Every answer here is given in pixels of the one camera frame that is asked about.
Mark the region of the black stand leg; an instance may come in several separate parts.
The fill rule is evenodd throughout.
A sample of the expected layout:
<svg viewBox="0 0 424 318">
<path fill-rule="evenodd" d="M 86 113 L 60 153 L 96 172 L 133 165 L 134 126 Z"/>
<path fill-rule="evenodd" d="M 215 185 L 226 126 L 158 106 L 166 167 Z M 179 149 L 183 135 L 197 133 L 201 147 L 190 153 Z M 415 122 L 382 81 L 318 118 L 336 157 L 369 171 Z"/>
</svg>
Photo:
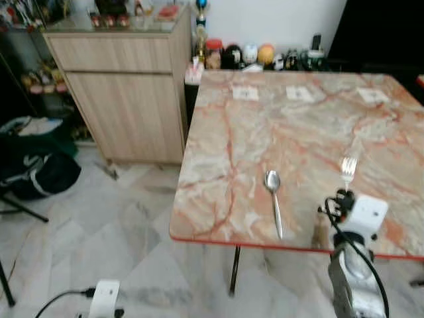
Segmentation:
<svg viewBox="0 0 424 318">
<path fill-rule="evenodd" d="M 0 216 L 25 214 L 35 218 L 36 220 L 42 221 L 43 223 L 49 222 L 48 217 L 41 214 L 37 214 L 33 210 L 27 208 L 27 206 L 24 206 L 23 204 L 18 203 L 15 200 L 9 199 L 4 195 L 0 195 L 0 203 L 2 203 L 4 207 L 6 207 L 6 209 L 0 209 Z"/>
</svg>

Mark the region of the white round jar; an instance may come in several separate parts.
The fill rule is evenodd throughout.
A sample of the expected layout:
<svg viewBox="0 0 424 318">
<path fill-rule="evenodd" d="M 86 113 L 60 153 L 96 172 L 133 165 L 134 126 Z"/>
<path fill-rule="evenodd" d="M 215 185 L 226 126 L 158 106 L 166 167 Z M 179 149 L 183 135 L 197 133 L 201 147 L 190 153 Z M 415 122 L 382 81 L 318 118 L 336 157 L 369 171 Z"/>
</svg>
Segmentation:
<svg viewBox="0 0 424 318">
<path fill-rule="evenodd" d="M 242 60 L 249 66 L 258 60 L 258 46 L 256 44 L 245 44 L 242 48 Z"/>
</svg>

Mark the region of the silver metal spoon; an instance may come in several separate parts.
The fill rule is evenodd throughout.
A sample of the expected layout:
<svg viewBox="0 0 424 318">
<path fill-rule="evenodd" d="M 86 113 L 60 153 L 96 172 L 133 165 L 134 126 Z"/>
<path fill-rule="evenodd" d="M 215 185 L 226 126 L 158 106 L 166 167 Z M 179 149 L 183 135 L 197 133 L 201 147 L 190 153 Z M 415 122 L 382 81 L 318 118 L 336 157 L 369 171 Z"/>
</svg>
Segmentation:
<svg viewBox="0 0 424 318">
<path fill-rule="evenodd" d="M 270 192 L 272 196 L 272 208 L 275 218 L 276 233 L 278 238 L 282 241 L 284 239 L 284 221 L 282 220 L 282 213 L 280 212 L 278 190 L 281 187 L 281 179 L 279 173 L 275 170 L 268 170 L 264 175 L 264 187 Z"/>
</svg>

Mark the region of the red lidded jar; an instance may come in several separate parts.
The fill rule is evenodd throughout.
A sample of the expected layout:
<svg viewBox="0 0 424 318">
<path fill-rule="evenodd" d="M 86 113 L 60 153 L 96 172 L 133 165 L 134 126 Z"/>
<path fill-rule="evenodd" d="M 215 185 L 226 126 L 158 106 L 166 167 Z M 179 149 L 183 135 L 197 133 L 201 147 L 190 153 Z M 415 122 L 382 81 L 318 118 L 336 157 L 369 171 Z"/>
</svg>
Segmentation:
<svg viewBox="0 0 424 318">
<path fill-rule="evenodd" d="M 221 69 L 221 55 L 223 42 L 220 38 L 210 38 L 204 42 L 205 60 L 204 64 L 207 70 Z"/>
</svg>

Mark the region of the black and green bag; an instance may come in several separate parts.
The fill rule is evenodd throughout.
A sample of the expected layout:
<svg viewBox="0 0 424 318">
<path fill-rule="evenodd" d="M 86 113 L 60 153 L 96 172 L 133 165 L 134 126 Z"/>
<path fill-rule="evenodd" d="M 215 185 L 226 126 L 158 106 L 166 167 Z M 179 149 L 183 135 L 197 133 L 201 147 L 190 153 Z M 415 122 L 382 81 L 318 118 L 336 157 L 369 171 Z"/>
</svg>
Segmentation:
<svg viewBox="0 0 424 318">
<path fill-rule="evenodd" d="M 59 118 L 19 116 L 0 125 L 0 196 L 45 199 L 81 175 L 70 125 Z"/>
</svg>

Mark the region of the white and pink box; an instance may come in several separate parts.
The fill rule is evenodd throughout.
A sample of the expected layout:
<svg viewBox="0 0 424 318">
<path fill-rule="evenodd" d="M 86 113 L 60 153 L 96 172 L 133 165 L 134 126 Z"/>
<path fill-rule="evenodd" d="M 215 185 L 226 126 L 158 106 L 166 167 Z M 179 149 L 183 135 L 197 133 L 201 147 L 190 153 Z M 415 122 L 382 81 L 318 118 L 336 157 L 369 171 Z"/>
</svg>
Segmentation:
<svg viewBox="0 0 424 318">
<path fill-rule="evenodd" d="M 200 85 L 204 73 L 204 63 L 198 58 L 193 57 L 191 64 L 185 70 L 184 84 L 185 85 Z"/>
</svg>

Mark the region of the white paper marker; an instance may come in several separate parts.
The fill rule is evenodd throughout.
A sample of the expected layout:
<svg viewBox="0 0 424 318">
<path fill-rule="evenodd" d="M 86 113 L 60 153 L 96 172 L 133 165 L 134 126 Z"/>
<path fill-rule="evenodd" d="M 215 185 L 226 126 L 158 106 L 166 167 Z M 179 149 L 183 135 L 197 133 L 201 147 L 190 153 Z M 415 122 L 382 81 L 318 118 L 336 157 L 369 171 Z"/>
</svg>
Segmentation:
<svg viewBox="0 0 424 318">
<path fill-rule="evenodd" d="M 286 97 L 289 100 L 304 103 L 314 103 L 315 98 L 309 88 L 306 87 L 286 87 Z"/>
<path fill-rule="evenodd" d="M 256 87 L 233 87 L 231 88 L 233 99 L 242 101 L 258 101 L 258 89 Z"/>
<path fill-rule="evenodd" d="M 358 96 L 360 96 L 365 103 L 387 103 L 391 102 L 391 98 L 388 97 L 384 91 L 379 89 L 358 87 L 356 89 Z"/>
</svg>

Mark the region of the light wooden cabinet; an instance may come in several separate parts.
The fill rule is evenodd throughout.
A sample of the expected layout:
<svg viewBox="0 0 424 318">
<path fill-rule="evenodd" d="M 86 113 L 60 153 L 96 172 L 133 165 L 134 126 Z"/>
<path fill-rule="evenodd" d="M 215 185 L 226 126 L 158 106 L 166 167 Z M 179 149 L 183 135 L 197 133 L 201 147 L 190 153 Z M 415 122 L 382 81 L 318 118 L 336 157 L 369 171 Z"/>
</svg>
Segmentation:
<svg viewBox="0 0 424 318">
<path fill-rule="evenodd" d="M 150 16 L 129 23 L 96 28 L 87 15 L 72 15 L 43 36 L 106 160 L 179 164 L 187 137 L 191 10 L 180 6 L 173 21 Z"/>
</svg>

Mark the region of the gold and blue trophy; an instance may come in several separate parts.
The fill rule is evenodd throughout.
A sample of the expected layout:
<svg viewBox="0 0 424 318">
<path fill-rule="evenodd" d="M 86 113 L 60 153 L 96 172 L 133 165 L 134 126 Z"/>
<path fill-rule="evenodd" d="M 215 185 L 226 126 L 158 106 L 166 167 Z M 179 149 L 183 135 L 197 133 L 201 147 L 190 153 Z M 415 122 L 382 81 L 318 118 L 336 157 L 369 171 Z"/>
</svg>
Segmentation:
<svg viewBox="0 0 424 318">
<path fill-rule="evenodd" d="M 199 63 L 205 64 L 206 58 L 206 48 L 205 43 L 208 39 L 208 34 L 206 30 L 206 14 L 205 10 L 208 6 L 208 0 L 194 0 L 195 5 L 195 48 L 194 48 L 194 57 L 199 60 Z"/>
</svg>

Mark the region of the silver metal fork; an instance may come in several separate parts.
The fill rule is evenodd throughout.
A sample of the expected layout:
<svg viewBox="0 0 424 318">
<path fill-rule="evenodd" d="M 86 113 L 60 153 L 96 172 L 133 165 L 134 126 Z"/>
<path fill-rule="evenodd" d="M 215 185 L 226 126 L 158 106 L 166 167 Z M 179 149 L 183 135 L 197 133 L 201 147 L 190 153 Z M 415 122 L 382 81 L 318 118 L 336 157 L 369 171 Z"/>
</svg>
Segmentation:
<svg viewBox="0 0 424 318">
<path fill-rule="evenodd" d="M 352 181 L 354 181 L 356 168 L 358 166 L 358 158 L 354 156 L 345 156 L 341 162 L 341 178 L 346 191 L 350 189 Z"/>
</svg>

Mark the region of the marble top dining table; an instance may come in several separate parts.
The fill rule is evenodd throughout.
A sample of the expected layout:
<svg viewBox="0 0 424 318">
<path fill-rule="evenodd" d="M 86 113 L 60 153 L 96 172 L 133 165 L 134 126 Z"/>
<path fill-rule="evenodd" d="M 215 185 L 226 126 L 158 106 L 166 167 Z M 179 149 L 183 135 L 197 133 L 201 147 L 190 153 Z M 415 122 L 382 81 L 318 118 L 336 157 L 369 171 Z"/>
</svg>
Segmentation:
<svg viewBox="0 0 424 318">
<path fill-rule="evenodd" d="M 233 99 L 256 87 L 260 100 Z M 309 88 L 314 103 L 287 99 Z M 391 102 L 365 103 L 358 87 Z M 370 245 L 387 270 L 391 296 L 421 293 L 398 266 L 417 272 L 424 248 L 424 106 L 392 76 L 322 72 L 208 72 L 187 133 L 170 237 L 178 242 L 292 252 L 331 251 L 331 228 L 318 208 L 345 187 L 341 162 L 358 158 L 350 188 L 390 204 Z M 278 238 L 268 170 L 279 173 L 284 239 Z"/>
</svg>

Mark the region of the black round jar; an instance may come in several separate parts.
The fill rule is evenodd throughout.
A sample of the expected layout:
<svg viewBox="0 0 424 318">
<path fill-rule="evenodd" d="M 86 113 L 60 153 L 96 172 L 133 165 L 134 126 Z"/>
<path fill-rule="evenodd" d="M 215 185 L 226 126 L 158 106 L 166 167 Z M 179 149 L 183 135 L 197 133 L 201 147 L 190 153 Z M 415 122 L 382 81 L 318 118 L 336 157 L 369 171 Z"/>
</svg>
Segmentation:
<svg viewBox="0 0 424 318">
<path fill-rule="evenodd" d="M 241 70 L 243 66 L 242 49 L 239 45 L 231 44 L 222 51 L 221 69 Z"/>
</svg>

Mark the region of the black television screen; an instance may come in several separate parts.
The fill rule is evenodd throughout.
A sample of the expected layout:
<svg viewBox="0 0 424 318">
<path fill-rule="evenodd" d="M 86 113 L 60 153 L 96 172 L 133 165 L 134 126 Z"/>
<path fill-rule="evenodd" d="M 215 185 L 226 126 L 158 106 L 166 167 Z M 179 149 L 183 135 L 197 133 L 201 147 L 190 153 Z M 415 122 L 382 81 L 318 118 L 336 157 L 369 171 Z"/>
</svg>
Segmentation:
<svg viewBox="0 0 424 318">
<path fill-rule="evenodd" d="M 363 72 L 413 72 L 424 67 L 421 4 L 415 0 L 346 0 L 328 54 Z"/>
</svg>

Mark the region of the orange round jar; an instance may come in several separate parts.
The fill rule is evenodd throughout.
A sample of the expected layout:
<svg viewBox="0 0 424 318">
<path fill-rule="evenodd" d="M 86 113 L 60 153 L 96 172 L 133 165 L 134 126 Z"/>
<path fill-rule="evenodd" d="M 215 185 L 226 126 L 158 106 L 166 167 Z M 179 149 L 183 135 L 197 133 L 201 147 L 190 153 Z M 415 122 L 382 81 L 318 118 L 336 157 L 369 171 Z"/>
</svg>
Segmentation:
<svg viewBox="0 0 424 318">
<path fill-rule="evenodd" d="M 257 51 L 257 63 L 261 66 L 267 66 L 274 61 L 275 48 L 270 43 L 264 43 L 258 47 Z"/>
</svg>

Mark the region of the red tray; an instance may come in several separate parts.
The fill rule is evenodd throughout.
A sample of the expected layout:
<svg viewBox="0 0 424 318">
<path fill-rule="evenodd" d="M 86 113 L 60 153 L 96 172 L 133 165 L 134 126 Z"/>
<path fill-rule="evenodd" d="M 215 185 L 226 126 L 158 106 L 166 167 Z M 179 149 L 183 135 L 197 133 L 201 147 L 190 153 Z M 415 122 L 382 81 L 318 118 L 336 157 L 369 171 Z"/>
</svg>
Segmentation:
<svg viewBox="0 0 424 318">
<path fill-rule="evenodd" d="M 169 4 L 158 10 L 156 18 L 158 21 L 174 21 L 181 11 L 178 4 Z"/>
</svg>

